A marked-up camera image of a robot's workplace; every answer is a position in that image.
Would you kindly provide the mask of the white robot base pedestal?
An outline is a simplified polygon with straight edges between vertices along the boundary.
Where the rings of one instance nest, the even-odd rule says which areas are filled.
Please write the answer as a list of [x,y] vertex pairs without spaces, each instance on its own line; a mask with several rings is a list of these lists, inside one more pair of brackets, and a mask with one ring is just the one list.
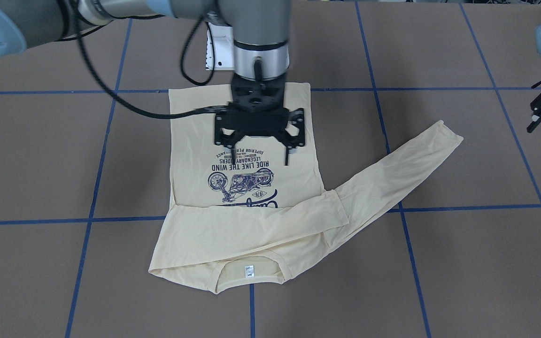
[[209,23],[205,69],[234,71],[233,28]]

